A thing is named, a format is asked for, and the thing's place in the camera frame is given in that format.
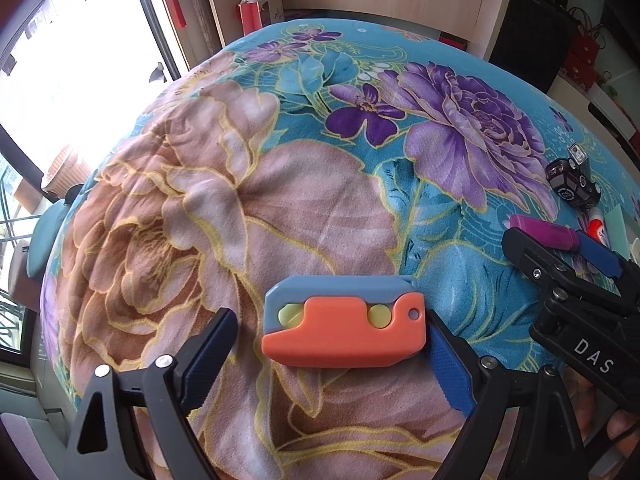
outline blue textured grip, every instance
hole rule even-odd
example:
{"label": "blue textured grip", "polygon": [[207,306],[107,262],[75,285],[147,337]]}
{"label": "blue textured grip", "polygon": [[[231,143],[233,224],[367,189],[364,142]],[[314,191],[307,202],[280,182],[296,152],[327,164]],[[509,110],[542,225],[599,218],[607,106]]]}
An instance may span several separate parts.
{"label": "blue textured grip", "polygon": [[433,323],[429,323],[429,334],[431,344],[427,357],[438,384],[449,405],[468,417],[476,407],[471,376]]}
{"label": "blue textured grip", "polygon": [[577,231],[577,233],[580,240],[578,254],[608,278],[619,278],[622,275],[622,266],[618,257],[587,233],[583,231]]}
{"label": "blue textured grip", "polygon": [[188,412],[203,405],[226,356],[236,342],[238,320],[229,310],[210,334],[183,377],[180,407]]}

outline floral bedspread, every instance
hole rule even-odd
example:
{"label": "floral bedspread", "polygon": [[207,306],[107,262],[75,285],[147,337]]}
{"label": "floral bedspread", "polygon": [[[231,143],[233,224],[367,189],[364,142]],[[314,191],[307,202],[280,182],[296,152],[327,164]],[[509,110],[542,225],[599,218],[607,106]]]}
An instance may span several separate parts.
{"label": "floral bedspread", "polygon": [[536,289],[500,240],[513,213],[584,226],[543,171],[574,140],[604,211],[633,213],[613,156],[503,70],[372,23],[264,28],[169,86],[86,183],[49,261],[47,353],[78,403],[98,364],[145,367],[229,307],[238,342],[190,417],[222,478],[431,478],[463,419],[425,359],[281,366],[260,352],[264,295],[291,274],[412,274],[478,354],[537,370],[552,357],[527,332]]}

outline yellow circle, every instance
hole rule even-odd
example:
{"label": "yellow circle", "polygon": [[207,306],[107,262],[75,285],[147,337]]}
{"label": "yellow circle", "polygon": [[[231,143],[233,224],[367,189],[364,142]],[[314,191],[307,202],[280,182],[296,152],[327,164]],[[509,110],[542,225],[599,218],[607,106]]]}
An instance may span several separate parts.
{"label": "yellow circle", "polygon": [[391,309],[383,304],[373,305],[367,312],[367,319],[376,328],[384,328],[391,323]]}
{"label": "yellow circle", "polygon": [[287,303],[278,311],[278,321],[284,328],[295,328],[302,323],[304,309],[302,303]]}

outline toy car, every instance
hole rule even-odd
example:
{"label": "toy car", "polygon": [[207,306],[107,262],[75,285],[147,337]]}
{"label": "toy car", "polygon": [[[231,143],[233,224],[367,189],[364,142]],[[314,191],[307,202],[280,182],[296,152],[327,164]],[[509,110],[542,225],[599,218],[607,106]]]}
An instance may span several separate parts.
{"label": "toy car", "polygon": [[600,185],[591,182],[572,158],[556,158],[545,173],[552,189],[570,206],[590,209],[598,205]]}
{"label": "toy car", "polygon": [[265,297],[262,352],[284,365],[390,366],[425,342],[412,276],[290,276]]}

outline silver screw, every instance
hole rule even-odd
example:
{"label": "silver screw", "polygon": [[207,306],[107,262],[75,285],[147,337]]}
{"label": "silver screw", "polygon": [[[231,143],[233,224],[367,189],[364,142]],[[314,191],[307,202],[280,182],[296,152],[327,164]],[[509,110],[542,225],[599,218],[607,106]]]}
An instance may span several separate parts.
{"label": "silver screw", "polygon": [[554,298],[556,298],[556,300],[558,301],[566,301],[569,299],[569,295],[566,293],[564,288],[560,288],[556,286],[556,288],[552,290],[551,293],[554,295]]}
{"label": "silver screw", "polygon": [[482,365],[482,368],[493,370],[498,365],[498,359],[491,355],[485,355],[482,359],[480,359],[480,364]]}
{"label": "silver screw", "polygon": [[556,375],[558,375],[558,370],[556,370],[552,365],[544,365],[542,369],[549,377],[555,377]]}
{"label": "silver screw", "polygon": [[161,355],[158,359],[156,359],[156,366],[158,368],[167,368],[171,366],[171,363],[174,362],[174,358],[168,354]]}
{"label": "silver screw", "polygon": [[96,377],[104,377],[109,372],[111,372],[111,367],[109,365],[99,365],[96,367],[94,374]]}

